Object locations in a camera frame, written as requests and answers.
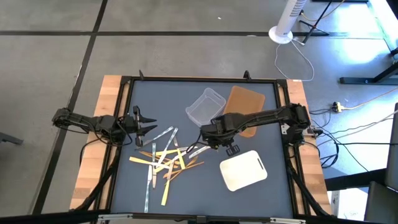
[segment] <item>wooden platform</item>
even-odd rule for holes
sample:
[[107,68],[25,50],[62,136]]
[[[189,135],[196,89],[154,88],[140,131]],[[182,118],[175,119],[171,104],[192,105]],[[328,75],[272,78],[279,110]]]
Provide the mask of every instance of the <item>wooden platform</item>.
[[[120,81],[120,75],[104,76],[94,116],[114,113],[114,107],[116,104],[116,98],[118,97]],[[287,80],[287,84],[290,101],[292,103],[300,103],[301,105],[305,105],[308,108],[302,82],[297,80]],[[127,93],[127,86],[124,88],[124,93]],[[284,102],[285,96],[282,88],[280,88],[279,93],[281,102]],[[119,114],[120,116],[122,116],[122,113],[124,111],[126,95],[127,94],[123,94]],[[94,134],[89,134],[87,141],[92,141],[94,139]],[[305,140],[307,142],[315,144],[315,140],[312,138],[306,137]],[[83,160],[81,162],[79,174],[76,180],[76,186],[70,208],[76,208],[77,206],[79,206],[98,183],[104,159],[105,148],[106,146],[101,142],[94,142],[86,147],[83,155]],[[331,213],[331,208],[326,192],[325,180],[323,177],[317,149],[309,145],[300,146],[300,157],[302,160],[305,185],[307,186],[315,200],[322,206],[322,208],[326,212]],[[106,185],[103,190],[100,208],[105,207],[105,201],[108,192],[107,189],[108,185]],[[297,197],[298,211],[299,213],[304,214],[302,196],[299,188],[296,185],[295,191]]]

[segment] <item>transparent plastic box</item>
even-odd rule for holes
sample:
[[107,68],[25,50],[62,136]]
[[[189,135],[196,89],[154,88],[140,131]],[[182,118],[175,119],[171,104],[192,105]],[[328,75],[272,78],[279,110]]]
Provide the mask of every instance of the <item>transparent plastic box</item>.
[[210,120],[221,113],[225,107],[225,99],[211,88],[206,88],[203,94],[191,106],[185,108],[189,119],[197,126],[210,124]]

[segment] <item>white cable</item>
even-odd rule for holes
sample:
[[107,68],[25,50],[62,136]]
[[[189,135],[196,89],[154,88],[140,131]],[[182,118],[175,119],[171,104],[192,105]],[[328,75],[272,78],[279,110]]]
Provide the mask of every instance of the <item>white cable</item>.
[[[291,43],[292,43],[293,46],[297,49],[297,51],[300,53],[300,55],[308,62],[308,64],[311,66],[311,69],[312,69],[312,76],[311,76],[311,79],[309,79],[309,80],[302,80],[302,81],[303,81],[303,82],[312,81],[312,80],[313,80],[313,77],[314,77],[314,75],[315,75],[315,71],[314,71],[314,69],[313,69],[313,66],[312,66],[311,62],[309,61],[308,58],[306,58],[306,57],[304,56],[303,53],[301,53],[301,51],[300,51],[299,48],[293,43],[293,41],[291,41]],[[275,50],[276,56],[275,56],[274,65],[275,65],[276,69],[278,69],[278,71],[279,71],[284,77],[286,77],[287,79],[291,79],[291,78],[289,78],[287,75],[285,75],[285,74],[280,70],[280,68],[276,65],[276,61],[277,61],[277,59],[278,59],[278,48],[279,48],[279,46],[280,46],[280,44],[276,47],[276,50]]]
[[371,99],[371,100],[368,100],[368,101],[366,101],[366,102],[364,102],[364,103],[361,103],[360,105],[353,106],[353,107],[350,107],[350,108],[347,108],[347,107],[342,106],[341,109],[342,109],[342,110],[353,110],[353,109],[359,108],[360,106],[363,106],[363,105],[365,105],[365,104],[367,104],[367,103],[370,103],[370,102],[372,102],[373,100],[376,100],[376,99],[378,99],[378,98],[380,98],[380,97],[382,97],[382,96],[384,96],[384,95],[387,95],[387,94],[389,94],[389,93],[392,93],[393,91],[396,91],[396,90],[398,90],[398,87],[397,87],[397,88],[394,88],[394,89],[392,89],[392,90],[390,90],[390,91],[388,91],[387,93],[383,93],[383,94],[381,94],[380,96],[377,96],[377,97],[375,97],[375,98],[373,98],[373,99]]
[[[343,135],[343,136],[339,136],[339,137],[337,137],[337,138],[335,138],[335,139],[347,137],[347,136],[350,136],[350,135],[359,133],[359,132],[361,132],[361,131],[364,131],[364,130],[366,130],[366,129],[368,129],[368,128],[371,128],[371,127],[377,125],[378,123],[384,121],[385,119],[391,117],[392,115],[394,115],[394,114],[396,114],[396,113],[398,113],[398,110],[394,111],[394,112],[393,112],[392,114],[390,114],[389,116],[386,116],[385,118],[381,119],[380,121],[378,121],[378,122],[376,122],[376,123],[374,123],[374,124],[372,124],[372,125],[370,125],[370,126],[368,126],[368,127],[365,127],[365,128],[363,128],[363,129],[360,129],[360,130],[355,131],[355,132],[353,132],[353,133],[348,133],[348,134],[345,134],[345,135]],[[330,142],[330,141],[332,141],[332,139],[329,139],[329,140],[327,140],[327,141],[324,141],[323,143],[319,144],[318,146],[321,146],[322,144],[324,144],[324,143],[326,143],[326,142]]]

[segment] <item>concrete floor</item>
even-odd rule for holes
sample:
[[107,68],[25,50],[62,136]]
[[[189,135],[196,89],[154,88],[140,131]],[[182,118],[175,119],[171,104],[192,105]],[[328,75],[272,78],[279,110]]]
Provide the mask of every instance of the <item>concrete floor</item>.
[[[114,0],[100,30],[268,31],[277,24],[285,2]],[[100,5],[100,0],[2,0],[0,30],[92,30]],[[309,1],[304,10],[315,17],[324,6]],[[314,80],[304,84],[311,110],[334,101],[354,106],[393,88],[338,83],[340,76],[373,77],[392,63],[366,4],[344,3],[319,27],[352,35],[312,37],[299,46],[315,69]],[[307,29],[294,26],[294,31]],[[67,103],[87,43],[88,37],[0,36],[0,131],[25,139],[22,146],[0,144],[0,216],[28,212],[56,133],[50,120]],[[249,70],[254,78],[283,78],[274,67],[276,47],[268,37],[97,37],[75,112],[93,114],[103,75],[137,75],[139,69],[147,76],[241,77]],[[291,44],[280,47],[278,64],[291,78],[310,76]],[[357,110],[333,114],[326,128],[337,131],[377,121],[392,113],[397,101],[395,92]],[[324,122],[322,116],[313,119]],[[344,142],[365,137],[388,142],[390,133],[391,122],[386,121]],[[68,210],[85,141],[86,136],[67,134],[44,212]],[[385,146],[349,149],[369,170],[386,166]],[[326,144],[322,156],[334,150]],[[328,178],[362,171],[341,149],[338,162],[324,173]]]

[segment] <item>black stand leg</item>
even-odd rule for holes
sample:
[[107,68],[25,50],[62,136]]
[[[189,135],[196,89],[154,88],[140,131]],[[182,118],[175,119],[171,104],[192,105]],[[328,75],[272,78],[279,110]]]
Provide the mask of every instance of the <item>black stand leg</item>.
[[391,56],[398,54],[398,47],[394,50],[391,50]]
[[11,142],[14,144],[22,144],[23,140],[12,137],[8,134],[0,133],[0,142]]
[[355,187],[368,186],[371,181],[384,184],[386,178],[386,169],[372,170],[359,174],[347,175],[325,179],[327,190],[344,190]]
[[389,68],[381,72],[374,78],[350,78],[341,77],[341,84],[363,84],[363,85],[398,85],[398,78],[390,78],[398,70],[398,62],[392,64]]
[[[328,2],[329,0],[312,0],[313,2]],[[369,0],[346,0],[345,3],[355,2],[355,3],[367,3]]]
[[324,30],[321,30],[321,29],[317,28],[317,25],[318,25],[319,21],[321,21],[321,19],[322,19],[323,15],[325,14],[326,10],[328,10],[328,8],[329,8],[329,6],[330,6],[330,4],[331,4],[332,1],[333,1],[333,0],[329,0],[329,4],[328,4],[328,5],[326,6],[326,8],[323,10],[321,16],[318,18],[318,20],[316,21],[316,23],[315,23],[314,25],[309,24],[309,23],[307,23],[307,22],[304,22],[304,21],[302,21],[302,20],[299,21],[299,22],[301,22],[301,23],[303,23],[303,24],[305,24],[305,25],[311,27],[310,32],[308,32],[308,34],[305,36],[305,38],[304,38],[304,40],[303,40],[303,42],[302,42],[303,44],[305,44],[305,43],[307,42],[307,40],[310,38],[310,36],[312,35],[312,33],[313,33],[314,30],[319,30],[319,31],[323,32],[323,33],[325,34],[325,36],[328,36],[328,35],[329,35],[328,32],[326,32],[326,31],[324,31]]

